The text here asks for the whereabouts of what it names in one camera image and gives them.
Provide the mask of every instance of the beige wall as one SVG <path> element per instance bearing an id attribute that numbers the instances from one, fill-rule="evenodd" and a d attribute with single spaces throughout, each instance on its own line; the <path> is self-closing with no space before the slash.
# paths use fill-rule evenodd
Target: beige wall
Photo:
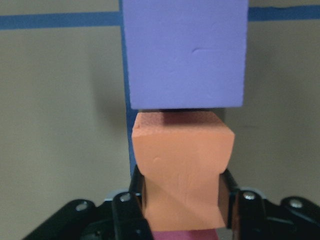
<path id="1" fill-rule="evenodd" d="M 320 205 L 319 36 L 320 20 L 250 22 L 244 105 L 226 110 L 230 169 L 276 202 Z"/>
<path id="2" fill-rule="evenodd" d="M 252 6 L 320 1 L 251 1 Z M 0 15 L 117 11 L 116 0 L 2 1 Z M 320 21 L 251 22 L 230 169 L 269 199 L 320 204 Z M 0 239 L 129 184 L 119 27 L 0 31 Z"/>

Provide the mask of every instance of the purple block front face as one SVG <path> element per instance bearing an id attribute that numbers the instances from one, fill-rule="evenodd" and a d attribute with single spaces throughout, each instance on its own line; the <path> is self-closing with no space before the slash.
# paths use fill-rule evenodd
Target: purple block front face
<path id="1" fill-rule="evenodd" d="M 123 0 L 133 109 L 239 107 L 248 0 Z"/>

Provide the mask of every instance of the bolt head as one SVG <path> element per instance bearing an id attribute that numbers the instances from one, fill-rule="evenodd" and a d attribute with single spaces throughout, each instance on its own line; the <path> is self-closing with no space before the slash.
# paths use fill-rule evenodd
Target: bolt head
<path id="1" fill-rule="evenodd" d="M 75 207 L 75 210 L 80 212 L 80 211 L 83 211 L 83 210 L 87 209 L 87 207 L 88 207 L 88 203 L 86 201 L 84 201 L 84 202 L 80 203 L 79 205 L 77 205 Z"/>
<path id="2" fill-rule="evenodd" d="M 254 200 L 256 198 L 256 195 L 252 191 L 245 191 L 243 193 L 243 197 L 247 200 Z"/>
<path id="3" fill-rule="evenodd" d="M 123 194 L 122 196 L 120 196 L 120 201 L 121 202 L 127 202 L 127 201 L 129 201 L 131 199 L 131 195 L 130 195 L 130 193 L 125 193 L 125 194 Z"/>
<path id="4" fill-rule="evenodd" d="M 300 209 L 300 208 L 302 208 L 304 206 L 303 203 L 298 199 L 291 199 L 289 201 L 289 204 L 290 204 L 291 207 L 293 207 L 295 209 Z"/>

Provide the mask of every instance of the orange foam block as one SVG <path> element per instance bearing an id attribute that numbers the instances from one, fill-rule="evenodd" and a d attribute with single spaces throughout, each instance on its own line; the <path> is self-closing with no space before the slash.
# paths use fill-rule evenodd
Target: orange foam block
<path id="1" fill-rule="evenodd" d="M 227 168 L 234 138 L 210 111 L 138 113 L 132 142 L 145 177 L 142 210 L 153 231 L 225 226 L 219 174 Z"/>

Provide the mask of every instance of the blue tape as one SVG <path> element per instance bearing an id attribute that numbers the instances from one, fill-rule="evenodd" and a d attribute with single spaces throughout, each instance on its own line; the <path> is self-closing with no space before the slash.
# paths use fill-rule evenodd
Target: blue tape
<path id="1" fill-rule="evenodd" d="M 77 12 L 0 16 L 0 30 L 122 26 L 122 1 L 120 0 L 119 2 L 119 12 Z M 315 19 L 320 19 L 320 5 L 286 8 L 250 7 L 248 11 L 248 20 L 250 22 Z"/>
<path id="2" fill-rule="evenodd" d="M 121 19 L 123 20 L 122 14 L 122 0 L 119 0 L 119 8 L 121 13 Z M 129 77 L 128 77 L 128 60 L 127 60 L 127 48 L 126 48 L 126 36 L 125 36 L 125 27 L 122 24 L 121 28 L 121 44 L 122 44 L 122 64 L 123 64 L 123 78 L 124 78 L 124 95 L 125 95 L 125 107 L 126 107 L 126 130 L 128 134 L 128 147 L 129 147 L 129 160 L 130 160 L 130 173 L 134 173 L 136 166 L 136 158 L 134 154 L 134 148 L 132 145 L 132 128 L 135 124 L 135 119 L 138 111 L 133 110 L 130 104 L 130 90 L 129 90 Z"/>
<path id="3" fill-rule="evenodd" d="M 0 16 L 0 30 L 123 25 L 120 12 L 80 12 Z"/>
<path id="4" fill-rule="evenodd" d="M 250 7 L 248 20 L 258 21 L 288 21 L 320 19 L 320 5 L 277 7 Z"/>

